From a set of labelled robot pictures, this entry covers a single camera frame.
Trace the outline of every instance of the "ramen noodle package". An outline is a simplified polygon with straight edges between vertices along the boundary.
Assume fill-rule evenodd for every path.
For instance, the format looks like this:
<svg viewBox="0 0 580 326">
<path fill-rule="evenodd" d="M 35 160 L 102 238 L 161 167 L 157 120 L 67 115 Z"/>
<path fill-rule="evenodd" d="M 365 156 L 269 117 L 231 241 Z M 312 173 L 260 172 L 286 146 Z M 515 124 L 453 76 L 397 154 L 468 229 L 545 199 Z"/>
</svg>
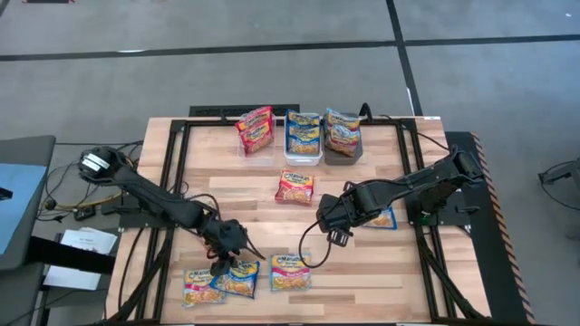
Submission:
<svg viewBox="0 0 580 326">
<path fill-rule="evenodd" d="M 396 230 L 397 220 L 395 220 L 395 214 L 392 212 L 392 207 L 389 206 L 389 208 L 383 210 L 379 216 L 363 224 L 362 226 Z"/>
<path fill-rule="evenodd" d="M 240 132 L 239 137 L 242 139 L 246 154 L 254 153 L 274 140 L 272 121 L 270 119 L 262 120 L 250 129 Z"/>
<path fill-rule="evenodd" d="M 343 126 L 348 130 L 356 131 L 361 122 L 358 118 L 348 117 L 333 109 L 326 108 L 326 125 L 330 129 L 333 126 Z"/>
<path fill-rule="evenodd" d="M 254 299 L 260 262 L 238 262 L 227 274 L 216 276 L 209 286 L 216 290 Z"/>
<path fill-rule="evenodd" d="M 242 132 L 252 129 L 263 121 L 269 120 L 272 123 L 274 116 L 272 115 L 272 107 L 262 107 L 250 111 L 242 120 L 236 123 L 237 131 Z"/>
<path fill-rule="evenodd" d="M 212 279 L 209 270 L 185 271 L 182 305 L 189 308 L 201 303 L 224 302 L 226 293 L 209 287 Z"/>
<path fill-rule="evenodd" d="M 303 255 L 307 264 L 310 254 Z M 310 268 L 306 267 L 297 254 L 274 254 L 270 257 L 270 289 L 307 290 L 312 286 Z"/>
<path fill-rule="evenodd" d="M 275 194 L 275 201 L 310 205 L 313 192 L 314 177 L 282 171 L 280 186 Z"/>
<path fill-rule="evenodd" d="M 324 145 L 352 158 L 356 153 L 360 140 L 361 132 L 359 130 L 352 131 L 345 126 L 334 125 L 328 130 Z"/>
<path fill-rule="evenodd" d="M 320 126 L 288 128 L 288 152 L 294 154 L 317 155 L 320 152 Z"/>
<path fill-rule="evenodd" d="M 304 114 L 288 110 L 288 123 L 300 128 L 312 128 L 320 125 L 320 118 L 318 116 L 308 117 Z"/>
</svg>

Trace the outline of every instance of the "gray carpet floor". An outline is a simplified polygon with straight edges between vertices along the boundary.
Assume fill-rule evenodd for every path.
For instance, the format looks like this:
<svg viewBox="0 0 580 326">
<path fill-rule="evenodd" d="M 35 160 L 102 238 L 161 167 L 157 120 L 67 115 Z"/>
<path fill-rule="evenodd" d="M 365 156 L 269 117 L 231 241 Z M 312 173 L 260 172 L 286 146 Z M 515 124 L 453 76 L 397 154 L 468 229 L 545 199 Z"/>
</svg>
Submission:
<svg viewBox="0 0 580 326">
<path fill-rule="evenodd" d="M 580 34 L 580 2 L 395 1 L 405 40 Z M 170 49 L 273 43 L 393 40 L 382 0 L 10 1 L 0 55 Z M 580 42 L 407 48 L 425 115 L 484 145 L 536 321 L 580 324 L 580 214 L 551 201 L 537 173 L 580 156 Z M 142 139 L 147 120 L 185 116 L 189 105 L 300 103 L 412 114 L 394 47 L 0 62 L 0 139 L 53 134 L 57 141 Z M 83 147 L 58 146 L 53 167 Z M 580 206 L 569 180 L 550 188 Z M 73 176 L 57 199 L 80 199 Z M 115 216 L 37 223 L 115 227 Z M 97 321 L 102 302 L 55 309 L 51 325 Z"/>
</svg>

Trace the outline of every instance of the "noodle package label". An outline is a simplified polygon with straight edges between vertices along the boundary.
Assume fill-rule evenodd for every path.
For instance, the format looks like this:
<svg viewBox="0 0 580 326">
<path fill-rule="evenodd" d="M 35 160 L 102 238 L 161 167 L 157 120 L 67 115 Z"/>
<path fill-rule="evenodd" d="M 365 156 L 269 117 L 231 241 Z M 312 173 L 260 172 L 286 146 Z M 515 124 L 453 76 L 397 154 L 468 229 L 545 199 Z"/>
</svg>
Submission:
<svg viewBox="0 0 580 326">
<path fill-rule="evenodd" d="M 182 305 L 189 308 L 201 303 L 224 302 L 226 294 L 209 287 L 212 279 L 209 270 L 185 271 Z"/>
<path fill-rule="evenodd" d="M 307 264 L 310 254 L 304 255 Z M 306 267 L 297 254 L 274 254 L 270 257 L 270 289 L 307 290 L 312 286 L 310 268 Z"/>
<path fill-rule="evenodd" d="M 209 286 L 254 299 L 259 268 L 260 262 L 238 262 L 237 267 L 230 268 L 227 274 L 214 277 Z"/>
</svg>

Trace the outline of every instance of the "clear plastic container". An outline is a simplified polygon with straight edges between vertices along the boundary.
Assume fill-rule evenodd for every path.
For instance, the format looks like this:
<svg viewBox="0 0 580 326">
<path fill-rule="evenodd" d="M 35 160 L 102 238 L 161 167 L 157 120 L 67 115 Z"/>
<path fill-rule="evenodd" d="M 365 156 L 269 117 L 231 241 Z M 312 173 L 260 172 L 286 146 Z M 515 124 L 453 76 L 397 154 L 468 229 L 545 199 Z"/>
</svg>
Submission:
<svg viewBox="0 0 580 326">
<path fill-rule="evenodd" d="M 300 113 L 302 115 L 305 115 L 306 117 L 319 117 L 318 113 Z M 284 118 L 284 156 L 286 157 L 286 163 L 289 166 L 294 166 L 294 167 L 314 167 L 317 166 L 318 163 L 320 163 L 321 159 L 323 158 L 323 142 L 322 142 L 322 137 L 320 138 L 320 142 L 319 142 L 319 146 L 320 148 L 318 149 L 318 155 L 301 155 L 301 154 L 295 154 L 295 153 L 288 153 L 288 147 L 286 145 L 286 142 L 288 141 L 287 137 L 286 137 L 286 123 L 288 122 L 288 118 L 287 116 Z"/>
<path fill-rule="evenodd" d="M 237 156 L 243 158 L 245 165 L 253 167 L 267 167 L 274 165 L 274 156 L 276 155 L 276 116 L 272 115 L 272 134 L 274 140 L 268 145 L 262 147 L 254 153 L 246 154 L 242 139 L 237 143 Z"/>
</svg>

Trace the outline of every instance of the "wooden table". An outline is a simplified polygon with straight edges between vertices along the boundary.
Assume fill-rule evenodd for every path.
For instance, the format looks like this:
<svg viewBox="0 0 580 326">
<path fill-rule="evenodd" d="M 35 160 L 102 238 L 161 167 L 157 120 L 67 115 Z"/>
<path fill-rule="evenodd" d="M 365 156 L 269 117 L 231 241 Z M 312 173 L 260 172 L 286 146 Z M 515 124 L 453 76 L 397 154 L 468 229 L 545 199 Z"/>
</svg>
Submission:
<svg viewBox="0 0 580 326">
<path fill-rule="evenodd" d="M 160 182 L 170 122 L 171 118 L 150 120 L 140 157 L 139 173 L 157 183 Z M 417 126 L 419 132 L 445 143 L 441 120 L 417 119 Z M 300 235 L 315 220 L 322 194 L 340 195 L 347 180 L 360 182 L 377 177 L 397 178 L 403 174 L 394 127 L 363 126 L 364 154 L 356 165 L 350 167 L 329 167 L 324 163 L 318 167 L 288 167 L 283 155 L 283 132 L 282 128 L 276 131 L 274 165 L 251 167 L 237 156 L 238 140 L 234 127 L 194 127 L 184 173 L 189 193 L 213 194 L 220 204 L 223 218 L 235 218 L 242 223 L 266 257 L 297 253 Z M 414 162 L 411 137 L 406 137 L 410 160 Z M 177 165 L 179 144 L 178 137 L 173 167 Z M 427 139 L 420 138 L 420 145 L 425 165 L 447 154 Z M 311 206 L 279 205 L 274 201 L 283 169 L 315 176 Z M 169 180 L 173 180 L 174 175 L 175 168 Z M 313 270 L 313 287 L 308 291 L 270 292 L 269 267 L 264 261 L 255 300 L 229 295 L 226 304 L 190 309 L 181 307 L 183 271 L 209 268 L 210 261 L 195 236 L 178 230 L 170 258 L 161 322 L 429 321 L 415 233 L 407 222 L 401 200 L 393 203 L 393 209 L 399 230 L 353 229 L 354 238 L 349 244 L 345 248 L 334 246 L 326 264 Z M 489 315 L 471 239 L 456 226 L 441 226 L 440 233 L 450 278 L 477 310 Z M 127 230 L 121 237 L 107 297 L 110 315 L 117 311 L 122 270 L 136 234 L 137 230 Z M 140 280 L 149 234 L 150 230 L 143 232 L 131 259 L 123 301 Z M 159 241 L 163 238 L 164 234 L 161 234 Z M 325 235 L 318 228 L 304 240 L 305 251 L 312 253 L 313 262 L 324 257 L 326 247 Z M 240 258 L 254 259 L 248 252 Z M 436 276 L 434 287 L 440 315 L 444 316 L 444 301 Z M 153 280 L 146 317 L 152 314 L 156 289 L 157 280 Z"/>
</svg>

